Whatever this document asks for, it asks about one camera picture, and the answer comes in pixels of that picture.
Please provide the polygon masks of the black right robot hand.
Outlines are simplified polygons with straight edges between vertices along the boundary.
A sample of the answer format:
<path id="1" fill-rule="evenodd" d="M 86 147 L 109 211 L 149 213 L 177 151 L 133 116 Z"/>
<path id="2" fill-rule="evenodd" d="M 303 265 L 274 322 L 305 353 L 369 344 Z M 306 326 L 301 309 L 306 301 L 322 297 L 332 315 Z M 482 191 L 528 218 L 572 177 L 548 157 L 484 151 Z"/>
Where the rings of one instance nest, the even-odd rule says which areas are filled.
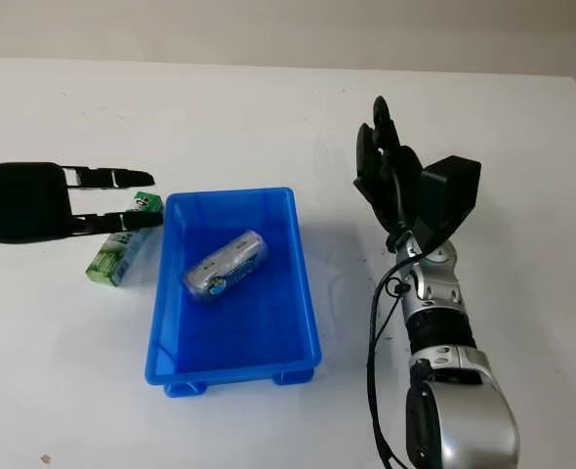
<path id="1" fill-rule="evenodd" d="M 384 97 L 373 104 L 373 124 L 362 124 L 356 141 L 354 185 L 396 245 L 409 234 L 418 210 L 423 166 L 416 152 L 398 137 Z"/>

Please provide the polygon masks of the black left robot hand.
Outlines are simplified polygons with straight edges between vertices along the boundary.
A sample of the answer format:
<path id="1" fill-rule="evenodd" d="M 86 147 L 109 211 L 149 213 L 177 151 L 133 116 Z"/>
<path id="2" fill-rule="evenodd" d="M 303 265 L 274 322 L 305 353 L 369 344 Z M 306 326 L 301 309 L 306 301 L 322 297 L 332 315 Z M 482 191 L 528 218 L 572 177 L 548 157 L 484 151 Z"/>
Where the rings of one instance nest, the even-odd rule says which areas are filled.
<path id="1" fill-rule="evenodd" d="M 83 235 L 158 227 L 159 212 L 72 213 L 68 192 L 152 186 L 145 171 L 60 166 L 52 162 L 0 163 L 0 243 L 45 242 Z"/>

